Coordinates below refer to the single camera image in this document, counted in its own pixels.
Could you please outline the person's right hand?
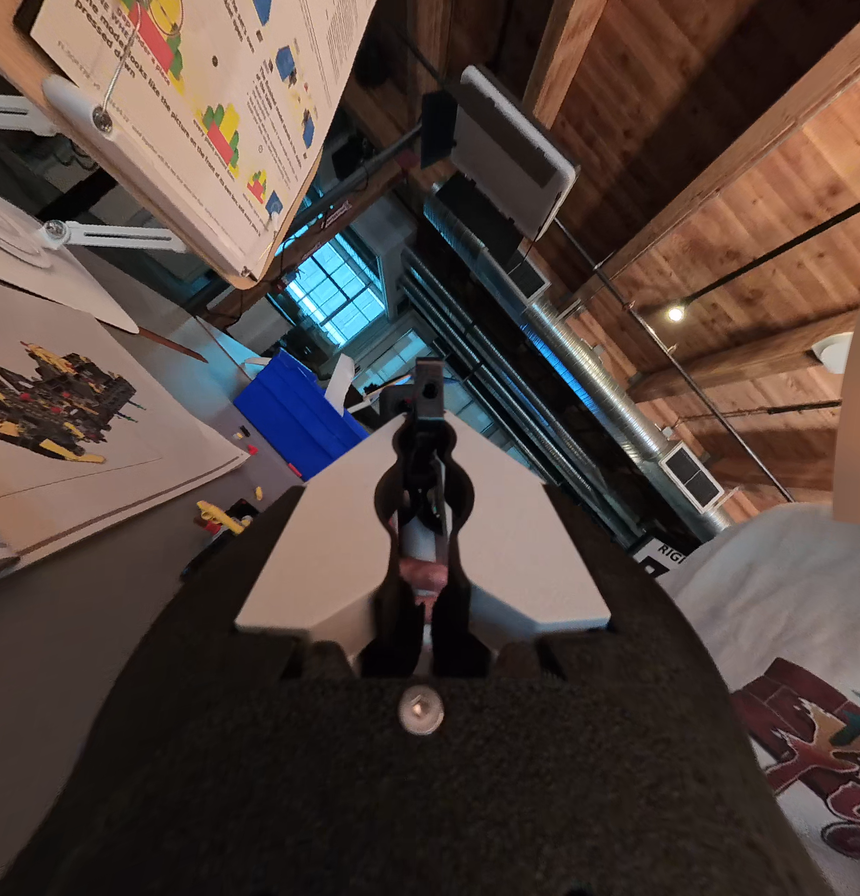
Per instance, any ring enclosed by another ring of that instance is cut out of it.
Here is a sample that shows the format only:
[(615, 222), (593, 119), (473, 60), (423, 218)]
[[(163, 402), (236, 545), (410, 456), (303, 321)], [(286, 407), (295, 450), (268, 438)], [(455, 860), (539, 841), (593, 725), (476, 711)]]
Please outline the person's right hand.
[(448, 568), (445, 564), (405, 556), (400, 558), (399, 574), (412, 588), (414, 602), (428, 611), (447, 586)]

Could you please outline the black lego frame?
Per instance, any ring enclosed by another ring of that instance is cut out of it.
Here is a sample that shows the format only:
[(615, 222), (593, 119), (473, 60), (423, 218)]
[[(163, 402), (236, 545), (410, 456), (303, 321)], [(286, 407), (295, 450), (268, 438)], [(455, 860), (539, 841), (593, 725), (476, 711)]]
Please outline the black lego frame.
[(443, 374), (441, 361), (422, 358), (415, 362), (412, 398), (406, 414), (403, 485), (412, 517), (447, 539)]

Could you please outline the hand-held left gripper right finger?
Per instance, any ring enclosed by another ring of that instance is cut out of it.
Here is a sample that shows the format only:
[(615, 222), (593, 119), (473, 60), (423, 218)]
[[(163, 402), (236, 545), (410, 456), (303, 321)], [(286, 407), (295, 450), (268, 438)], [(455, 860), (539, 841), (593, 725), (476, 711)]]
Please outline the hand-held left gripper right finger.
[(473, 505), (458, 531), (470, 585), (468, 629), (490, 651), (604, 629), (610, 610), (545, 491), (545, 482), (454, 415), (452, 460)]

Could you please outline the lego car model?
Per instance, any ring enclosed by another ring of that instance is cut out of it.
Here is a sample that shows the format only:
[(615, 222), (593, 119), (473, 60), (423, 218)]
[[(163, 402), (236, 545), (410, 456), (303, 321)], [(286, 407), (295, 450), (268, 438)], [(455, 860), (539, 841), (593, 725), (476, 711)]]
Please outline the lego car model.
[(226, 511), (207, 501), (197, 502), (195, 523), (213, 536), (223, 532), (242, 534), (259, 516), (259, 510), (245, 499), (235, 502)]

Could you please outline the white paper slip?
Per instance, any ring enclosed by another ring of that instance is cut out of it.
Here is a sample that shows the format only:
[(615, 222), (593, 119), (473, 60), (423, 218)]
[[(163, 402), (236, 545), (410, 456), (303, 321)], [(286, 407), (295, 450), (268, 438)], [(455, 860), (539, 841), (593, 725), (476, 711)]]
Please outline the white paper slip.
[(345, 414), (346, 396), (355, 377), (355, 361), (345, 353), (340, 353), (324, 391), (325, 400), (340, 417)]

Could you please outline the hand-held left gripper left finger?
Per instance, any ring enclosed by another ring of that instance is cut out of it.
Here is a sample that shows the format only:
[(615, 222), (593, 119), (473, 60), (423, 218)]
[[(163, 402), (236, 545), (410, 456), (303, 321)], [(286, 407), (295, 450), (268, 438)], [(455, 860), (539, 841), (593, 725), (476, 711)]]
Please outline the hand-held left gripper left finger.
[(397, 415), (304, 487), (235, 618), (240, 632), (334, 642), (350, 661), (374, 639), (371, 599), (391, 557), (375, 493), (405, 421)]

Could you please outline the square code card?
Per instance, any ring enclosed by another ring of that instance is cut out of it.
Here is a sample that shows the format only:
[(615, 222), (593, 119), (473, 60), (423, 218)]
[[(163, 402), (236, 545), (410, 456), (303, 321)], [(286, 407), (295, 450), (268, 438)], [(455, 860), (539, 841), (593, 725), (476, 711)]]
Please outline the square code card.
[(687, 554), (663, 539), (649, 535), (629, 550), (630, 556), (652, 578), (678, 569)]

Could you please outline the air vent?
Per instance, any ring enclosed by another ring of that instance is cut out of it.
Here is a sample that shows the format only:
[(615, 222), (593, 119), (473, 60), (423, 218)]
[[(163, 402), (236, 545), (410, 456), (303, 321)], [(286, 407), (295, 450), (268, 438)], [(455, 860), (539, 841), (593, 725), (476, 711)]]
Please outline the air vent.
[(505, 271), (527, 305), (543, 297), (551, 285), (548, 277), (523, 252), (513, 253), (505, 265)]
[(670, 452), (660, 459), (658, 464), (671, 482), (701, 513), (716, 508), (726, 493), (726, 489), (684, 442), (675, 442)]

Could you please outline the metal air duct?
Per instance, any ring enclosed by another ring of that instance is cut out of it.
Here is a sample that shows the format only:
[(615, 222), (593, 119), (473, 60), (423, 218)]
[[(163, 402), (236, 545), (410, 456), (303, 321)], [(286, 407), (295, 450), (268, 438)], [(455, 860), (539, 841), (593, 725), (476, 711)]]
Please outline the metal air duct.
[(551, 283), (547, 293), (525, 303), (505, 265), (519, 251), (543, 273), (532, 259), (528, 239), (462, 175), (432, 187), (424, 200), (424, 217), (692, 532), (706, 541), (729, 529), (733, 521), (721, 506), (723, 499), (701, 513), (661, 470), (658, 462), (678, 441), (663, 435), (589, 344), (559, 319), (546, 274)]

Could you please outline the blue plastic bin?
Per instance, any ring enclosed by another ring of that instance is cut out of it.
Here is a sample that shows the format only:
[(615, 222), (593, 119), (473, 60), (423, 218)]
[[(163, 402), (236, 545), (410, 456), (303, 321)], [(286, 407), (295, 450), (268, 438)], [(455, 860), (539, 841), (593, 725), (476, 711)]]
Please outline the blue plastic bin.
[(368, 438), (347, 410), (331, 406), (317, 376), (284, 350), (268, 360), (234, 407), (304, 481)]

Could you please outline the ceiling light panel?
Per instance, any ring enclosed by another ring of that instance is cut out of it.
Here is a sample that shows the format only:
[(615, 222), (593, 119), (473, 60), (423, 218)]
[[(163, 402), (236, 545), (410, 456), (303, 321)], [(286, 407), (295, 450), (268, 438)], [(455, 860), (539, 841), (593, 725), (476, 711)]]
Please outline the ceiling light panel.
[(485, 67), (425, 93), (421, 167), (448, 160), (528, 239), (552, 224), (580, 163)]

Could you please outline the white ceiling sensor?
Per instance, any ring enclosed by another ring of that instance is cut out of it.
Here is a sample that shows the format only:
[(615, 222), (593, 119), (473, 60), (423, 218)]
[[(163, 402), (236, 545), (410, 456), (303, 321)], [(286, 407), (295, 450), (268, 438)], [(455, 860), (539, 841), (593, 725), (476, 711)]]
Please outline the white ceiling sensor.
[(815, 342), (811, 346), (811, 352), (829, 373), (843, 375), (852, 339), (852, 331), (835, 333)]

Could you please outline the scattered small lego pieces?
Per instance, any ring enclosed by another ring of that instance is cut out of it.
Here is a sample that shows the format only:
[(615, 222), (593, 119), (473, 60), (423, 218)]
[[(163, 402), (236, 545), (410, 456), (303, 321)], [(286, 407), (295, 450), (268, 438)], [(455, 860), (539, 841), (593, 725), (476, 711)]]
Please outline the scattered small lego pieces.
[(247, 500), (268, 506), (292, 487), (302, 485), (301, 477), (254, 428), (239, 425), (232, 432), (232, 442), (247, 456), (237, 472), (245, 478)]

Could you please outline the lego instruction booklet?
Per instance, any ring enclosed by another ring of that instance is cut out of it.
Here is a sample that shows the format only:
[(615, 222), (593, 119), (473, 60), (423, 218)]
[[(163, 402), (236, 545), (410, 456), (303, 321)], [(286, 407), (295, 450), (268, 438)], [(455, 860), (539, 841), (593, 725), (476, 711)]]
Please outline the lego instruction booklet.
[(93, 315), (0, 286), (0, 577), (250, 457)]

